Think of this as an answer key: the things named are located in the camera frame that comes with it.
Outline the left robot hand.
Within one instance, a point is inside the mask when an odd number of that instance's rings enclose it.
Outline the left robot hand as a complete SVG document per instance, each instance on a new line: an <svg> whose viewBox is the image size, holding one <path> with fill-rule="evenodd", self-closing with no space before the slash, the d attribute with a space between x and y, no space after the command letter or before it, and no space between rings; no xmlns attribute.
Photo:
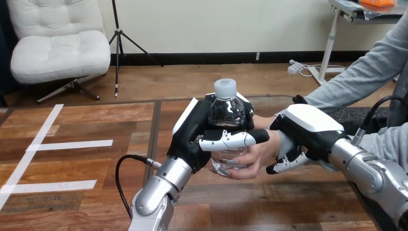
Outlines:
<svg viewBox="0 0 408 231"><path fill-rule="evenodd" d="M214 93L206 94L203 100L193 98L172 131L167 156L183 160L191 174L208 163L212 152L254 146L270 139L270 131L264 128L239 130L210 125L208 113L215 101Z"/></svg>

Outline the person's hand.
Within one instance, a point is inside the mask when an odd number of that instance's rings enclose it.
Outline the person's hand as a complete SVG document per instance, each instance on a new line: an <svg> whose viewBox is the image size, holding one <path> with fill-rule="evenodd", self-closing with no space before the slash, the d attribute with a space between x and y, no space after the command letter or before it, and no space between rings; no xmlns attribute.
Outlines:
<svg viewBox="0 0 408 231"><path fill-rule="evenodd" d="M214 168L209 171L225 178L235 180L254 179L260 168L272 159L279 156L281 137L277 130L270 130L270 125L275 121L276 116L261 117L253 116L255 129L264 128L267 130L270 139L267 142L248 147L247 154L232 159L233 164L245 165L243 169L222 169L217 172Z"/></svg>

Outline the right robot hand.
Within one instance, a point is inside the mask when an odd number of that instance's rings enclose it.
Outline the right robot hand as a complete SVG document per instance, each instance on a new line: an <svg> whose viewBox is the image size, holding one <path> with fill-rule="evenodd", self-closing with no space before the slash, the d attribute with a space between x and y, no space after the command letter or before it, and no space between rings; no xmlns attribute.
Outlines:
<svg viewBox="0 0 408 231"><path fill-rule="evenodd" d="M343 138L348 139L341 124L309 105L302 96L296 95L293 102L286 112L279 113L269 129L286 134L293 139L295 147L266 168L270 175L297 168L309 160L327 161L334 144Z"/></svg>

